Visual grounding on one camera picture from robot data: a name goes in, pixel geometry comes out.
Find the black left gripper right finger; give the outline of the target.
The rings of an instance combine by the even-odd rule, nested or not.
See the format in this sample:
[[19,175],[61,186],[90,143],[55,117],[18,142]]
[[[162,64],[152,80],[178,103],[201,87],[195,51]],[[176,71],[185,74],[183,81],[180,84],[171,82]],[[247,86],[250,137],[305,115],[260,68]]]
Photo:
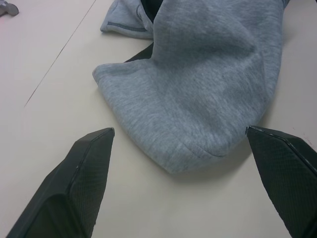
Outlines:
[[292,238],[317,238],[317,152],[282,131],[248,126],[262,184]]

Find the grey zip-up hoodie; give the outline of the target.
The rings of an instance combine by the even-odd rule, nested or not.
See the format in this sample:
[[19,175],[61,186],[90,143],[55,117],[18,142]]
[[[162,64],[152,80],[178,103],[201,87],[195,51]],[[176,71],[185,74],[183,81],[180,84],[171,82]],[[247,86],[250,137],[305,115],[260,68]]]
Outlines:
[[119,124],[171,174],[224,158],[273,99],[290,0],[162,0],[148,59],[93,78]]

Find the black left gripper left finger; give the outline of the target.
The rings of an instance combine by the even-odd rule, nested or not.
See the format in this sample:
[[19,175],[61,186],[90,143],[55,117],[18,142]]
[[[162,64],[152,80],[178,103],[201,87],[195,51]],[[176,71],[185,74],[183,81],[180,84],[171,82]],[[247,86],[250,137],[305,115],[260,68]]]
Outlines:
[[6,238],[91,238],[114,135],[109,127],[78,139],[45,177]]

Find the grey metal object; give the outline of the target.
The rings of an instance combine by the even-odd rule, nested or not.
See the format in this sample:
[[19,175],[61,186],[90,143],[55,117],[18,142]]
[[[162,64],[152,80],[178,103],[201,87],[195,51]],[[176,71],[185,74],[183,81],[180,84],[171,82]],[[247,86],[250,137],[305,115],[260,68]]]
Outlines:
[[6,14],[16,16],[19,14],[19,9],[14,4],[8,3],[5,0],[0,0],[0,17]]

